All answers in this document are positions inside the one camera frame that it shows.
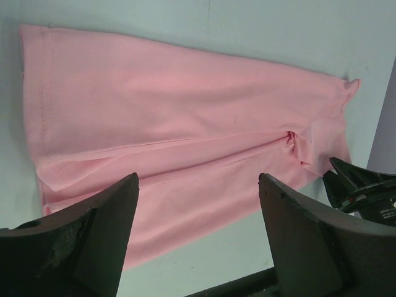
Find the pink t-shirt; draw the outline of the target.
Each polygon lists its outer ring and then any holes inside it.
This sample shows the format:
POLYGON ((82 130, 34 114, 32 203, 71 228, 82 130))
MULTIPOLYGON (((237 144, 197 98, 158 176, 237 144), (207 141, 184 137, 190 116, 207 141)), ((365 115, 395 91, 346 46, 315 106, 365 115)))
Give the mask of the pink t-shirt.
POLYGON ((258 211, 261 173, 301 189, 350 160, 358 79, 112 33, 23 24, 20 37, 43 212, 137 173, 126 269, 258 211))

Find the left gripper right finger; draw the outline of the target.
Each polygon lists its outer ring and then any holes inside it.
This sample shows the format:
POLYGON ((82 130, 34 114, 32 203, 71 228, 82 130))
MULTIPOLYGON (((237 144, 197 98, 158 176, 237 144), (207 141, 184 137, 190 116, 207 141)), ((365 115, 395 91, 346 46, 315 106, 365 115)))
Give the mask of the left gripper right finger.
POLYGON ((307 197, 269 174, 259 199, 281 296, 395 296, 395 228, 307 197))

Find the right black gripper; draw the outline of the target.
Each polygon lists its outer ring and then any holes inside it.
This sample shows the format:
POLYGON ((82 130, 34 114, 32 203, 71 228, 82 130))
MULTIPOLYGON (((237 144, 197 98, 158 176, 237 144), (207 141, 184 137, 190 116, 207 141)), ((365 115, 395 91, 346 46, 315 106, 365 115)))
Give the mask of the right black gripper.
POLYGON ((360 214, 364 220, 382 225, 395 224, 395 175, 377 173, 329 159, 335 172, 322 177, 331 206, 345 213, 360 214))

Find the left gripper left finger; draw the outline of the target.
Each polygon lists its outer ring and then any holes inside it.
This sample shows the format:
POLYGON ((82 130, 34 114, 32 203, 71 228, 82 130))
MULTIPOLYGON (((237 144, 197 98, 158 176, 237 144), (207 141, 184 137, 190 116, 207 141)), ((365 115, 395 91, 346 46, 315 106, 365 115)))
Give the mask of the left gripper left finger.
POLYGON ((1 296, 116 296, 138 196, 133 173, 70 207, 1 229, 1 296))

